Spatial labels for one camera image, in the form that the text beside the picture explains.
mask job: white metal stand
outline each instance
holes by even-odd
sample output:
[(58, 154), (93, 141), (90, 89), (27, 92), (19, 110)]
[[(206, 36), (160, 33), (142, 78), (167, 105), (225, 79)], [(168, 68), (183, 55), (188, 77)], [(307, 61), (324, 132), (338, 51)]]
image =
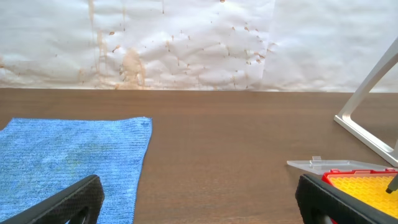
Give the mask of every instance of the white metal stand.
[(335, 116), (335, 121), (347, 129), (351, 134), (378, 153), (391, 165), (398, 167), (398, 141), (395, 150), (378, 139), (351, 119), (351, 114), (362, 102), (364, 97), (375, 84), (398, 62), (398, 38), (392, 43), (385, 54), (371, 70), (365, 81), (355, 91), (354, 95)]

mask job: clear plastic lid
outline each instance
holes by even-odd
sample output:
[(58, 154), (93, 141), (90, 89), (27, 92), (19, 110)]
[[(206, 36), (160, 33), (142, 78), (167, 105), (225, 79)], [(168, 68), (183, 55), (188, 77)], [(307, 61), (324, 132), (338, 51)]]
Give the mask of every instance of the clear plastic lid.
[(330, 172), (331, 169), (339, 169), (340, 171), (352, 171), (358, 169), (384, 171), (387, 168), (391, 168), (358, 161), (322, 160), (320, 156), (313, 156), (312, 160), (310, 161), (287, 161), (287, 163), (290, 166), (318, 175), (323, 175), (326, 172)]

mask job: brown wooden surface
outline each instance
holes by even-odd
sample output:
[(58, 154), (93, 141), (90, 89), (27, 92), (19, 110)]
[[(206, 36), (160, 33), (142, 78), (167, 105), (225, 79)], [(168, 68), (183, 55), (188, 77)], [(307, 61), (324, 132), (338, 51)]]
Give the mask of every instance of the brown wooden surface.
[[(141, 223), (302, 223), (303, 172), (286, 160), (388, 165), (333, 121), (351, 94), (0, 89), (12, 117), (153, 118), (135, 212)], [(391, 146), (398, 95), (372, 94), (354, 120)]]

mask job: yellow insert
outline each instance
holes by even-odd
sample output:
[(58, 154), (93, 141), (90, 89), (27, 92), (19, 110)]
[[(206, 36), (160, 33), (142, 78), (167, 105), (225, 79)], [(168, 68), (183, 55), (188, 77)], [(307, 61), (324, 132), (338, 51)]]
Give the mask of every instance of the yellow insert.
[(394, 177), (331, 177), (330, 182), (354, 198), (398, 218), (398, 191), (386, 193)]

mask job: blue towel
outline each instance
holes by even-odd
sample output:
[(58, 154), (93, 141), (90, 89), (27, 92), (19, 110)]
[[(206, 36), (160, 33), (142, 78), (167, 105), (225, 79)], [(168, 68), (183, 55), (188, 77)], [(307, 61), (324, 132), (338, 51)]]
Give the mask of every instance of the blue towel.
[(0, 221), (96, 174), (105, 193), (98, 223), (131, 224), (151, 134), (150, 118), (12, 119), (0, 131)]

